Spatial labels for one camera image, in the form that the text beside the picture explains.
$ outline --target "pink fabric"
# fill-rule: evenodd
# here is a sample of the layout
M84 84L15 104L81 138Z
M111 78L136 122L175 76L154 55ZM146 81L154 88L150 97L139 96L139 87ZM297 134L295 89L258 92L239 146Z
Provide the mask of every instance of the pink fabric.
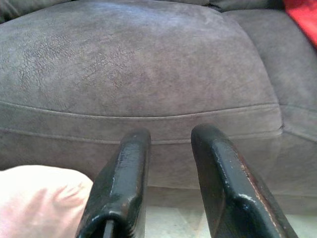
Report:
M0 172L0 238L74 238L92 181L46 166Z

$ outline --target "tile floor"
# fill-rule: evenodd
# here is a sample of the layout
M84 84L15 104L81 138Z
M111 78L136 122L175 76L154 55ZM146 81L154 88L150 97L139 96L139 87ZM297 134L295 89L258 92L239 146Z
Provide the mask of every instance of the tile floor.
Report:
M299 238L317 237L317 216L286 215ZM201 209L147 207L145 238L210 238Z

